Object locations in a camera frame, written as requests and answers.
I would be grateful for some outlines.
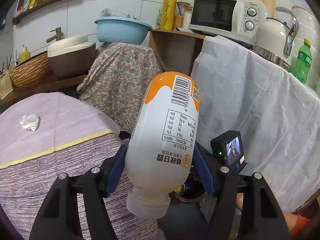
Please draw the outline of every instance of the crumpled tissue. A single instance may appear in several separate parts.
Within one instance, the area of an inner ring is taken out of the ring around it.
[[[35,131],[39,126],[39,117],[35,114],[24,115],[19,123],[27,131]]]

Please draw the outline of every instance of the green plastic bottle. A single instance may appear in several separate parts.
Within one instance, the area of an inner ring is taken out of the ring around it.
[[[307,81],[308,72],[312,63],[310,47],[311,42],[307,39],[304,39],[304,44],[298,52],[296,67],[292,73],[302,84],[305,84]]]

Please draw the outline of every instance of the rice cooker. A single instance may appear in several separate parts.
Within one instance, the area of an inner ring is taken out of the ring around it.
[[[57,79],[87,74],[96,58],[96,43],[87,35],[56,41],[48,46],[49,67]]]

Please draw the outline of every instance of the rice cooker lid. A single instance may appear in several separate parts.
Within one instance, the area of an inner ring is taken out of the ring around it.
[[[53,52],[59,49],[64,49],[67,47],[71,47],[77,44],[81,44],[83,42],[88,41],[87,35],[79,35],[79,36],[73,36],[70,38],[65,38],[60,41],[56,41],[48,46],[48,52]]]
[[[61,41],[65,41],[65,40],[67,41],[64,43],[60,43],[60,41],[57,41],[55,43],[59,42],[60,44],[53,46],[55,44],[53,43],[50,46],[48,46],[48,57],[55,57],[62,54],[78,51],[81,49],[86,49],[88,47],[95,46],[96,44],[93,41],[89,41],[86,35],[70,37],[67,39],[63,39]]]

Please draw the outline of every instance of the orange and white bottle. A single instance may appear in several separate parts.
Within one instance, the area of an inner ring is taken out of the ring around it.
[[[151,82],[134,127],[125,159],[133,183],[127,209],[140,217],[164,217],[168,193],[187,179],[199,116],[199,91],[178,72],[165,72]]]

